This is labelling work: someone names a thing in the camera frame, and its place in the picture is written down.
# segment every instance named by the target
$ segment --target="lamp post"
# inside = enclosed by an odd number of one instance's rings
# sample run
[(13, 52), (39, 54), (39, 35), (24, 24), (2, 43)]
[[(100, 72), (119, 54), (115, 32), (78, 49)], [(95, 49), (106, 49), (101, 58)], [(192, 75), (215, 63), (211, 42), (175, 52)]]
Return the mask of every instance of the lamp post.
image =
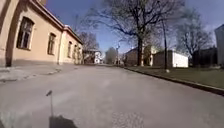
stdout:
[[(157, 4), (160, 8), (160, 1), (158, 0), (157, 1)], [(161, 22), (162, 22), (162, 27), (163, 27), (163, 37), (164, 37), (164, 47), (165, 47), (165, 50), (164, 50), (164, 69), (166, 70), (166, 72), (169, 72), (168, 71), (168, 68), (167, 68), (167, 40), (166, 40), (166, 28), (165, 28), (165, 23), (164, 23), (164, 19), (162, 18), (161, 19)]]
[(53, 117), (54, 116), (54, 110), (53, 110), (53, 91), (52, 90), (50, 90), (47, 94), (46, 94), (46, 96), (48, 97), (48, 96), (50, 96), (50, 105), (51, 105), (51, 117)]
[(116, 48), (116, 51), (117, 51), (117, 66), (119, 65), (119, 49), (120, 49), (120, 44), (118, 43), (117, 48)]

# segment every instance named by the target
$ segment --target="grass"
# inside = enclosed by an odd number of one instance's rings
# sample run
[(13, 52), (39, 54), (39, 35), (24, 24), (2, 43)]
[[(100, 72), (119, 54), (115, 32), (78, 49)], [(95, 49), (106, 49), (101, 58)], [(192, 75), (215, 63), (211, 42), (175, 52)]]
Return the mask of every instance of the grass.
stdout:
[(196, 82), (208, 86), (224, 89), (224, 70), (221, 69), (170, 69), (170, 73), (165, 73), (164, 69), (149, 67), (128, 67), (132, 70), (146, 72), (148, 74), (159, 75), (167, 78), (175, 78), (190, 82)]

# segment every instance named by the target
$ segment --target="tree trunk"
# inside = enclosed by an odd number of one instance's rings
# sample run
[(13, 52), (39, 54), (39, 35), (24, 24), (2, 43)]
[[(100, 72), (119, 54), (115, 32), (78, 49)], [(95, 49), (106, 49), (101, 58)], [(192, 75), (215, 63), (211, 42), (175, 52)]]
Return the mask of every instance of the tree trunk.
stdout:
[(143, 46), (143, 41), (140, 37), (138, 37), (138, 62), (137, 62), (137, 65), (138, 66), (144, 66), (144, 63), (143, 63), (143, 49), (142, 49), (142, 46)]

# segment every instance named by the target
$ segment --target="roof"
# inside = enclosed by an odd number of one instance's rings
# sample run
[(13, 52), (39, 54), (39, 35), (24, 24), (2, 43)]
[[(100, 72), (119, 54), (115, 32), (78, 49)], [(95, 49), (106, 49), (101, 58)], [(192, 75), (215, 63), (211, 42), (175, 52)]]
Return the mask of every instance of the roof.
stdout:
[[(169, 52), (173, 52), (173, 53), (180, 54), (180, 55), (188, 57), (186, 54), (178, 52), (178, 51), (168, 50), (167, 53), (169, 53)], [(157, 52), (156, 54), (164, 54), (164, 51)]]
[(135, 48), (129, 50), (129, 51), (126, 52), (125, 54), (131, 53), (131, 52), (135, 52), (135, 51), (138, 51), (138, 47), (135, 47)]
[(101, 52), (101, 51), (99, 51), (97, 49), (88, 49), (88, 50), (83, 49), (83, 52)]
[(35, 7), (35, 9), (39, 10), (42, 15), (46, 16), (48, 20), (52, 21), (54, 25), (56, 25), (61, 31), (67, 31), (72, 37), (74, 37), (80, 44), (83, 45), (81, 39), (72, 31), (69, 25), (64, 25), (61, 21), (59, 21), (49, 10), (47, 10), (39, 1), (29, 0), (29, 2)]

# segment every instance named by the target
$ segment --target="road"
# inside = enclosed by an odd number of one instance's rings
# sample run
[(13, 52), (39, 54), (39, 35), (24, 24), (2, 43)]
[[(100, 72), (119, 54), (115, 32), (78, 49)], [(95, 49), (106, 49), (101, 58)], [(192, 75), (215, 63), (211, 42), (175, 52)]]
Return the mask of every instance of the road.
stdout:
[(109, 67), (79, 67), (1, 85), (5, 127), (49, 128), (49, 90), (54, 115), (78, 128), (224, 127), (224, 97)]

